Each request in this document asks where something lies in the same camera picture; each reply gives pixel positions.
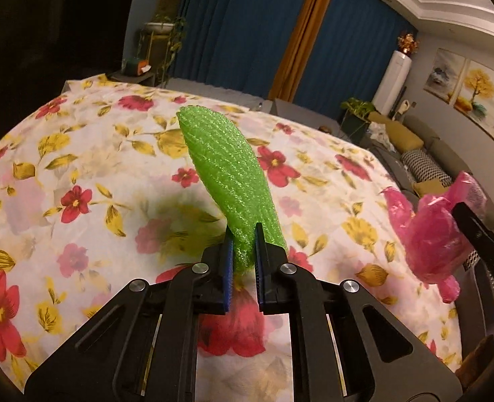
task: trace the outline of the yellow pillow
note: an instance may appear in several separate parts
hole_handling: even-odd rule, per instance
[[[386,124],[386,133],[394,148],[401,154],[424,146],[424,141],[400,122],[390,121]]]
[[[412,188],[420,198],[424,195],[441,195],[448,190],[448,188],[445,188],[442,185],[439,178],[423,181],[421,183],[414,183]]]
[[[370,122],[377,122],[378,124],[388,124],[392,122],[392,120],[384,115],[381,115],[379,112],[370,112],[368,115],[368,120]]]

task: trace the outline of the blue curtain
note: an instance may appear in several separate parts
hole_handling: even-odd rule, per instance
[[[338,119],[349,97],[371,101],[403,31],[417,32],[381,0],[331,0],[293,103]]]
[[[267,97],[304,0],[182,0],[172,75]]]

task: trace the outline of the pink plastic bag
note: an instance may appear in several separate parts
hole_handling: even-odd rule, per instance
[[[451,210],[465,202],[480,218],[485,215],[486,196],[471,175],[461,172],[442,195],[426,195],[412,206],[399,190],[383,190],[392,228],[406,250],[412,273],[425,284],[437,284],[443,302],[459,296],[460,288],[451,274],[467,258],[473,247],[459,231]]]

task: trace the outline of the green sponge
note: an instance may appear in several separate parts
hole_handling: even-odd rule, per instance
[[[197,173],[234,234],[234,271],[254,266],[254,228],[287,250],[264,171],[250,145],[226,117],[201,106],[182,107],[178,122]]]

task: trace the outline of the orange curtain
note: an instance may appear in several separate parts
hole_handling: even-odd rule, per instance
[[[273,79],[269,99],[293,101],[330,1],[305,0],[302,4],[297,24]]]

